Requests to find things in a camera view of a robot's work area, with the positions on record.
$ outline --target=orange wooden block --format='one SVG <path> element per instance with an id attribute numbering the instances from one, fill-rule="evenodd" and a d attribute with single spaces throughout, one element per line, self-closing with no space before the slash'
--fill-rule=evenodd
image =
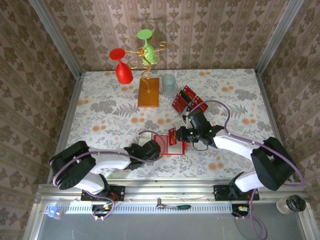
<path id="1" fill-rule="evenodd" d="M 140 78 L 138 108 L 152 108 L 159 106 L 159 78 L 153 77 L 146 79 L 149 84 L 150 92 L 148 92 L 147 84 Z"/>

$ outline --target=floral tablecloth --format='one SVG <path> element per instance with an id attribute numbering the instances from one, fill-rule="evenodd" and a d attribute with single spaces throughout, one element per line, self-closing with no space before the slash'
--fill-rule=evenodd
<path id="1" fill-rule="evenodd" d="M 142 71 L 133 71 L 131 84 L 119 84 L 115 72 L 86 72 L 75 111 L 68 146 L 85 140 L 100 149 L 119 149 L 138 141 L 138 133 L 184 125 L 172 109 L 172 100 L 160 96 L 159 107 L 138 108 Z M 231 111 L 228 129 L 253 140 L 273 136 L 269 117 L 253 69 L 153 70 L 152 78 L 173 74 L 179 87 L 188 85 L 203 100 L 219 100 Z M 227 113 L 218 104 L 208 104 L 205 115 L 212 125 L 224 125 Z M 188 145 L 185 155 L 165 156 L 136 170 L 101 169 L 108 178 L 233 178 L 253 170 L 250 160 L 227 150 L 210 147 L 196 151 Z"/>

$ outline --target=cable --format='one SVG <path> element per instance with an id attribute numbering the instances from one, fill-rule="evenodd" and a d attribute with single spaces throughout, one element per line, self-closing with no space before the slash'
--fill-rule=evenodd
<path id="1" fill-rule="evenodd" d="M 192 146 L 193 146 L 193 148 L 195 149 L 195 150 L 197 150 L 197 151 L 199 151 L 199 152 L 201 152 L 201 151 L 207 151 L 208 150 L 208 145 L 206 146 L 206 149 L 197 149 L 196 147 L 195 147 L 195 143 L 193 142 L 192 143 Z"/>
<path id="2" fill-rule="evenodd" d="M 110 197 L 107 197 L 107 196 L 97 196 L 97 195 L 92 194 L 92 193 L 89 192 L 89 191 L 85 191 L 85 192 L 86 192 L 86 194 L 88 194 L 88 195 L 90 195 L 90 196 L 92 196 L 92 197 L 94 197 L 94 198 L 106 199 L 106 200 L 108 200 L 109 202 L 112 203 L 112 206 L 111 206 L 110 211 L 109 211 L 106 215 L 104 215 L 104 216 L 102 217 L 102 220 L 105 219 L 105 218 L 107 218 L 107 217 L 109 217 L 109 215 L 115 210 L 115 207 L 116 207 L 115 205 L 116 205 L 116 203 L 115 203 L 115 201 L 113 201 Z M 93 216 L 94 216 L 94 217 L 96 217 L 96 212 L 97 212 L 97 210 L 98 210 L 98 209 L 95 209 L 94 212 L 93 212 Z"/>
<path id="3" fill-rule="evenodd" d="M 55 186 L 58 186 L 58 183 L 57 183 L 57 178 L 59 177 L 59 175 L 64 171 L 66 170 L 67 167 L 69 167 L 71 164 L 73 164 L 75 161 L 77 161 L 78 159 L 81 159 L 82 157 L 84 156 L 87 156 L 87 155 L 90 155 L 90 154 L 113 154 L 113 155 L 121 155 L 121 156 L 125 156 L 125 157 L 129 157 L 131 159 L 135 159 L 135 160 L 138 160 L 140 162 L 143 162 L 143 163 L 154 163 L 155 161 L 158 161 L 159 159 L 161 159 L 165 152 L 166 152 L 166 149 L 167 149 L 167 146 L 166 146 L 166 142 L 164 140 L 164 138 L 162 136 L 160 136 L 158 133 L 154 132 L 154 131 L 150 131 L 150 130 L 145 130 L 145 131 L 142 131 L 142 132 L 139 132 L 139 135 L 140 134 L 143 134 L 143 133 L 152 133 L 152 134 L 155 134 L 157 135 L 163 142 L 163 151 L 162 151 L 162 154 L 161 156 L 159 156 L 157 159 L 155 160 L 143 160 L 143 159 L 140 159 L 138 157 L 135 157 L 135 156 L 131 156 L 129 154 L 126 154 L 126 153 L 123 153 L 123 152 L 116 152 L 116 151 L 89 151 L 89 152 L 85 152 L 83 154 L 80 154 L 79 156 L 73 158 L 71 161 L 69 161 L 66 165 L 64 165 L 62 168 L 60 168 L 60 170 L 54 175 L 53 179 L 52 179 L 52 183 L 53 185 Z"/>
<path id="4" fill-rule="evenodd" d="M 286 187 L 292 187 L 292 188 L 301 188 L 304 186 L 305 184 L 305 178 L 304 176 L 302 175 L 301 171 L 289 160 L 287 159 L 285 156 L 283 156 L 282 154 L 278 153 L 277 151 L 271 149 L 270 147 L 267 147 L 263 144 L 261 144 L 260 142 L 256 142 L 256 141 L 252 141 L 250 139 L 247 139 L 245 137 L 242 137 L 242 136 L 236 136 L 232 133 L 229 132 L 228 128 L 227 128 L 227 124 L 230 120 L 230 117 L 231 117 L 231 113 L 230 113 L 230 110 L 229 108 L 222 102 L 218 101 L 218 100 L 207 100 L 207 101 L 203 101 L 201 103 L 199 103 L 198 105 L 196 105 L 189 113 L 192 113 L 194 110 L 197 109 L 197 107 L 199 107 L 200 105 L 204 104 L 204 103 L 218 103 L 218 104 L 221 104 L 222 106 L 224 106 L 224 108 L 226 109 L 227 113 L 228 113 L 228 117 L 226 118 L 226 121 L 224 123 L 224 131 L 232 138 L 234 139 L 237 139 L 237 140 L 240 140 L 240 141 L 244 141 L 244 142 L 247 142 L 247 143 L 250 143 L 250 144 L 255 144 L 259 147 L 262 147 L 268 151 L 270 151 L 271 153 L 273 153 L 274 155 L 278 156 L 279 158 L 281 158 L 282 160 L 284 160 L 287 164 L 290 165 L 290 167 L 292 167 L 295 172 L 298 174 L 299 176 L 299 179 L 300 179 L 300 184 L 297 184 L 297 185 L 291 185 L 291 184 L 286 184 L 284 183 L 283 186 L 286 186 Z"/>
<path id="5" fill-rule="evenodd" d="M 228 128 L 227 128 L 227 124 L 230 120 L 230 117 L 231 117 L 231 113 L 230 113 L 230 110 L 229 108 L 222 102 L 218 101 L 218 100 L 207 100 L 207 101 L 203 101 L 201 103 L 199 103 L 198 105 L 196 105 L 189 113 L 192 113 L 194 110 L 196 110 L 200 105 L 204 104 L 204 103 L 218 103 L 218 104 L 221 104 L 227 111 L 228 113 L 228 116 L 226 118 L 226 121 L 224 123 L 224 131 L 231 137 L 231 138 L 234 138 L 234 139 L 237 139 L 237 140 L 240 140 L 240 141 L 244 141 L 244 142 L 247 142 L 247 143 L 250 143 L 250 144 L 255 144 L 259 147 L 262 147 L 268 151 L 270 151 L 271 153 L 273 153 L 274 155 L 278 156 L 279 158 L 281 158 L 282 160 L 284 160 L 287 164 L 289 164 L 294 170 L 295 172 L 298 174 L 299 178 L 300 178 L 300 184 L 297 184 L 297 185 L 291 185 L 291 184 L 286 184 L 284 183 L 283 186 L 286 186 L 286 187 L 291 187 L 291 188 L 300 188 L 300 187 L 303 187 L 303 185 L 305 184 L 305 178 L 303 176 L 303 174 L 301 173 L 301 171 L 289 160 L 287 159 L 285 156 L 283 156 L 282 154 L 280 154 L 279 152 L 271 149 L 270 147 L 267 147 L 259 142 L 256 142 L 256 141 L 252 141 L 250 139 L 247 139 L 245 137 L 241 137 L 241 136 L 236 136 L 232 133 L 229 132 Z M 254 230 L 254 233 L 255 235 L 261 239 L 261 240 L 266 240 L 268 238 L 268 231 L 267 231 L 267 227 L 266 225 L 264 224 L 264 222 L 259 219 L 258 217 L 255 217 L 253 216 L 252 214 L 252 211 L 253 211 L 253 200 L 254 200 L 254 196 L 255 196 L 255 193 L 256 193 L 257 189 L 254 189 L 253 192 L 252 192 L 252 195 L 251 195 L 251 199 L 250 199 L 250 202 L 249 202 L 249 210 L 250 210 L 250 216 L 244 216 L 244 218 L 250 218 L 250 221 L 251 221 L 251 225 L 252 225 L 252 228 Z M 254 220 L 256 220 L 257 222 L 259 222 L 263 227 L 264 227 L 264 230 L 265 230 L 265 236 L 264 237 L 261 237 L 257 230 L 256 230 L 256 227 L 255 227 L 255 224 L 254 224 Z"/>

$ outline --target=cup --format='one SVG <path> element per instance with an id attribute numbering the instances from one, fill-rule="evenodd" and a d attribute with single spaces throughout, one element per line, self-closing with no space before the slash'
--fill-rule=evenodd
<path id="1" fill-rule="evenodd" d="M 161 82 L 162 94 L 167 98 L 174 96 L 177 86 L 175 76 L 173 76 L 172 74 L 165 74 L 162 76 Z"/>

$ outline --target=wall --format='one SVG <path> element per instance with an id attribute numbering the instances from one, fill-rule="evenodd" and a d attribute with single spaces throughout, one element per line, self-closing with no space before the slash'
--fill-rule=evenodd
<path id="1" fill-rule="evenodd" d="M 114 70 L 114 48 L 151 29 L 158 69 L 254 68 L 288 0 L 44 0 L 83 72 Z M 126 55 L 127 60 L 133 57 Z"/>
<path id="2" fill-rule="evenodd" d="M 26 0 L 0 1 L 0 239 L 21 239 L 75 80 Z"/>
<path id="3" fill-rule="evenodd" d="M 320 226 L 320 1 L 304 0 L 262 80 Z"/>

